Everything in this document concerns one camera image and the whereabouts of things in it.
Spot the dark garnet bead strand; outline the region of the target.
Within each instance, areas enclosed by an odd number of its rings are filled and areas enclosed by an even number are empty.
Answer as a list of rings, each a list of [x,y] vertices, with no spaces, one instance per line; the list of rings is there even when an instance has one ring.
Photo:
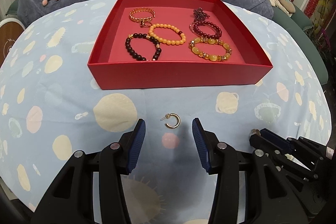
[[[209,14],[205,13],[202,8],[194,9],[193,14],[194,22],[204,22],[210,17]]]

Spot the beige mushroom plush toy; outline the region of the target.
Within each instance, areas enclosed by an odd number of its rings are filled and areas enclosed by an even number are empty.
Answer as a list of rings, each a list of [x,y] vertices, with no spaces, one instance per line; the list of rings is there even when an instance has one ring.
[[[279,8],[286,15],[291,17],[295,13],[295,6],[291,0],[269,0],[273,7]]]

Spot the light blue planet bedsheet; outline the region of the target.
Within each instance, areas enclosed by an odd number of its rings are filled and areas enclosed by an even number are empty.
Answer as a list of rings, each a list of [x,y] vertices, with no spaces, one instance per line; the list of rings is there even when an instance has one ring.
[[[273,64],[247,86],[102,90],[87,67],[117,0],[90,0],[27,27],[1,66],[1,178],[31,210],[77,150],[102,150],[146,121],[136,169],[122,179],[133,223],[206,223],[216,176],[198,157],[191,122],[237,150],[253,128],[326,144],[331,114],[310,62],[277,23],[231,6]]]

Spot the round wooden white device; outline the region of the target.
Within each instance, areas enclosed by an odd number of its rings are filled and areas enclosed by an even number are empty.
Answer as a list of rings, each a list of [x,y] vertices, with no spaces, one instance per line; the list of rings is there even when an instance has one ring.
[[[6,18],[0,24],[0,63],[5,61],[15,41],[25,30],[23,23],[17,18]]]

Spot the green sofa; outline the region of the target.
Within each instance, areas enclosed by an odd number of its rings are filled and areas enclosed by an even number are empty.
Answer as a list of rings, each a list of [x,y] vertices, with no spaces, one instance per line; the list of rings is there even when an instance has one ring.
[[[325,63],[317,48],[305,33],[306,30],[311,29],[313,26],[311,20],[297,6],[295,6],[295,13],[291,17],[277,7],[274,7],[273,10],[272,20],[287,30],[291,37],[294,38],[313,67],[320,84],[327,84],[329,75]]]

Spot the red shallow cardboard box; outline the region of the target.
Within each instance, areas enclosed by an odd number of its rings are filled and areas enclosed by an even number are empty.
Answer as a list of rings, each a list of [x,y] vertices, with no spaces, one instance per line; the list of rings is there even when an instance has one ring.
[[[154,60],[155,46],[144,38],[131,41],[132,50],[142,56],[138,61],[126,49],[126,38],[147,33],[147,28],[130,20],[135,8],[155,11],[153,23],[171,24],[185,34],[180,45],[162,45]],[[199,48],[211,55],[224,55],[228,61],[201,59],[189,48],[195,38],[189,30],[193,10],[202,8],[210,21],[222,30],[223,46],[213,43]],[[117,0],[93,46],[88,68],[99,87],[112,89],[180,88],[255,84],[271,69],[272,63],[242,21],[221,0]]]

